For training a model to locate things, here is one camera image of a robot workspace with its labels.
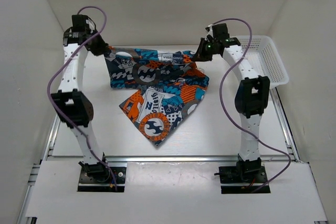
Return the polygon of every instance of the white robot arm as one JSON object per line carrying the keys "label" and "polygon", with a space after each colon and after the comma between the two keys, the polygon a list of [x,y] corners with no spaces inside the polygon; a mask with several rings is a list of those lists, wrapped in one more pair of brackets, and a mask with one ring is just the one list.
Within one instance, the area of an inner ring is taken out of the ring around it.
{"label": "white robot arm", "polygon": [[[89,37],[97,33],[96,25],[86,15],[73,15],[72,27],[64,32],[64,62],[66,63],[73,52]],[[83,70],[88,51],[98,56],[107,49],[101,36],[95,37],[90,43],[82,47],[72,58],[70,64],[64,69],[63,76],[57,93],[51,94],[53,101],[61,111],[78,126],[88,139],[67,122],[60,114],[61,121],[66,122],[77,138],[83,161],[79,164],[87,176],[99,181],[109,177],[106,168],[106,159],[99,148],[91,121],[93,120],[93,106],[82,92]]]}
{"label": "white robot arm", "polygon": [[[205,38],[193,58],[194,61],[212,60],[212,55],[220,54],[233,66],[243,56],[243,50],[237,38],[230,38],[226,24],[210,25]],[[235,106],[240,115],[242,128],[259,137],[259,126],[264,109],[268,103],[270,81],[261,77],[244,58],[233,69],[239,88],[235,98]],[[241,132],[241,144],[238,153],[237,170],[242,180],[248,180],[259,172],[261,159],[258,140],[252,135]]]}

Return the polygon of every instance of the fabric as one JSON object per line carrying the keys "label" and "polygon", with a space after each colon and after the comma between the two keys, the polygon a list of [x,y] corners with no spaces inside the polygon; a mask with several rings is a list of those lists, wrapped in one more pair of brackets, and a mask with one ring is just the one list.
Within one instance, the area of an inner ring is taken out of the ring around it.
{"label": "fabric", "polygon": [[196,108],[208,86],[191,51],[110,47],[104,56],[112,88],[139,89],[120,108],[155,145]]}

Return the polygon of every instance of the plastic basket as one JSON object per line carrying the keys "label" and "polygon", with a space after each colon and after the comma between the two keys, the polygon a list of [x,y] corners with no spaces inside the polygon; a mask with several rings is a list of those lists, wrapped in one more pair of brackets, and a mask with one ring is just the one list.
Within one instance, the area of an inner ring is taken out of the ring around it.
{"label": "plastic basket", "polygon": [[[248,43],[248,36],[237,36],[242,48]],[[247,51],[247,60],[254,70],[261,76],[268,76],[270,88],[286,84],[289,81],[284,64],[281,61],[277,48],[268,36],[252,36],[250,48]]]}

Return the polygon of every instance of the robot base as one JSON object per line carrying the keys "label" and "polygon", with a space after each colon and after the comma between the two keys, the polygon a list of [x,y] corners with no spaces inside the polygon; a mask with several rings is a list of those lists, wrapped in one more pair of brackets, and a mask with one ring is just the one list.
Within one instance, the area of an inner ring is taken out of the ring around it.
{"label": "robot base", "polygon": [[126,167],[110,166],[117,180],[118,191],[116,187],[111,185],[111,178],[108,177],[105,181],[98,181],[93,177],[89,177],[82,167],[79,175],[77,191],[94,191],[105,193],[123,193],[125,191]]}
{"label": "robot base", "polygon": [[[215,175],[219,175],[221,180],[220,188],[222,190],[222,194],[250,194],[261,184],[267,181],[267,175],[264,166],[262,166],[260,170],[257,171],[249,180],[242,180],[237,166],[221,166],[219,167],[219,173]],[[265,185],[255,193],[269,194],[269,186]]]}

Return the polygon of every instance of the white floor panel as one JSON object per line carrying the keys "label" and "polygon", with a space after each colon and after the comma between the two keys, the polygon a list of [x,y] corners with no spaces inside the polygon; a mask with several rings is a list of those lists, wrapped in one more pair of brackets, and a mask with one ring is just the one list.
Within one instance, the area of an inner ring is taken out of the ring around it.
{"label": "white floor panel", "polygon": [[[269,177],[284,162],[266,163]],[[42,162],[27,216],[60,223],[313,224],[326,220],[307,164],[294,163],[270,194],[222,195],[219,164],[129,163],[124,193],[77,192],[76,161]]]}
{"label": "white floor panel", "polygon": [[[159,50],[196,50],[197,46],[147,46]],[[219,101],[219,83],[228,64],[215,56],[211,62],[199,62],[210,77],[208,90],[198,108],[177,129],[170,133],[165,143],[155,147],[147,140],[119,108],[136,90],[112,90],[109,74],[102,56],[88,55],[83,78],[83,91],[92,102],[95,117],[92,121],[94,133],[107,156],[181,156],[181,155],[237,155],[240,147],[240,131],[232,126],[224,114]],[[234,107],[238,81],[230,74],[224,83],[223,95],[228,110],[240,124]],[[268,107],[261,120],[260,139],[265,143],[287,152],[285,138],[279,124],[274,105],[269,98]],[[262,155],[278,154],[260,147]],[[81,156],[79,145],[70,130],[61,124],[53,156]]]}

